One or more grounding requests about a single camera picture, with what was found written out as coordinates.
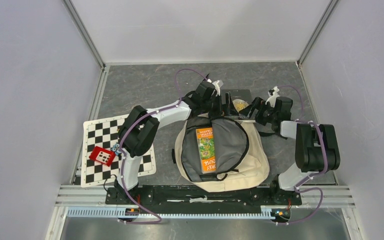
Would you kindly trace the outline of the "cream canvas backpack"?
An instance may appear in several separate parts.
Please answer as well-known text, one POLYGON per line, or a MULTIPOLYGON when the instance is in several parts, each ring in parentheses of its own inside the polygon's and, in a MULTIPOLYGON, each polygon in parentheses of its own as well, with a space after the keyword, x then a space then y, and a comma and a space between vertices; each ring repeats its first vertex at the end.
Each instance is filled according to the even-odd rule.
POLYGON ((209 193, 257 187, 269 176, 270 166, 260 133, 252 122, 202 114, 188 119, 177 135, 172 161, 188 182, 209 193), (212 128, 216 171, 202 173, 196 129, 212 128))

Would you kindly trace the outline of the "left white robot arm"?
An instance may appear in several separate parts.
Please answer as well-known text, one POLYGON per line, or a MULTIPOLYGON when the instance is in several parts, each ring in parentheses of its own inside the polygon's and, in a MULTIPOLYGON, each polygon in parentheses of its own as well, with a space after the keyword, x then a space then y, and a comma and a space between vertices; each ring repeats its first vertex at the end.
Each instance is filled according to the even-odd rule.
POLYGON ((138 173, 142 156, 151 148, 159 129, 210 112, 221 95, 222 80, 203 80, 197 87, 174 103, 145 109, 133 108, 118 131, 120 170, 117 177, 121 188, 118 197, 125 204, 137 198, 138 173))

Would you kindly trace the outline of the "black book gold emblem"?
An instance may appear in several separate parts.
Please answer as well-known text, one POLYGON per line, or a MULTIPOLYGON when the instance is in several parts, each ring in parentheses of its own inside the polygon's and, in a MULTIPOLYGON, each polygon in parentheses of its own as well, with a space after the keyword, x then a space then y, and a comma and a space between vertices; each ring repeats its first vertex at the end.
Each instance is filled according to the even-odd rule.
POLYGON ((243 111, 251 105, 252 93, 249 89, 227 89, 224 94, 225 113, 237 119, 247 119, 248 114, 243 111))

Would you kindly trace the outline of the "orange treehouse book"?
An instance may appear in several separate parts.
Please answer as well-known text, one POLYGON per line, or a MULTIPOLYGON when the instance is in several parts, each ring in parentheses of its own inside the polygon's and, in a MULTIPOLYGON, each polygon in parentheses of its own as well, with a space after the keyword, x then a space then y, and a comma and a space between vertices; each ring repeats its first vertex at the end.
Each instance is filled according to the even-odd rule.
POLYGON ((201 163, 201 171, 203 174, 214 173, 217 167, 213 128, 198 128, 195 132, 201 163))

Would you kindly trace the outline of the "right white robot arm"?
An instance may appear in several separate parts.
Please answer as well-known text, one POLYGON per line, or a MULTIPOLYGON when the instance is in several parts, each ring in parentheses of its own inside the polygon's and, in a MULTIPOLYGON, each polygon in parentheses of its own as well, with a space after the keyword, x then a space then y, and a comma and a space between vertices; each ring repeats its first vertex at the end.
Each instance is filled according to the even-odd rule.
POLYGON ((275 135, 295 141, 295 162, 275 177, 268 191, 269 199, 275 204, 282 204, 289 198, 289 192, 299 193, 303 184, 338 169, 341 163, 335 127, 292 120, 292 106, 293 100, 288 97, 276 97, 273 103, 256 97, 239 112, 260 125, 271 125, 272 131, 260 132, 260 136, 275 135))

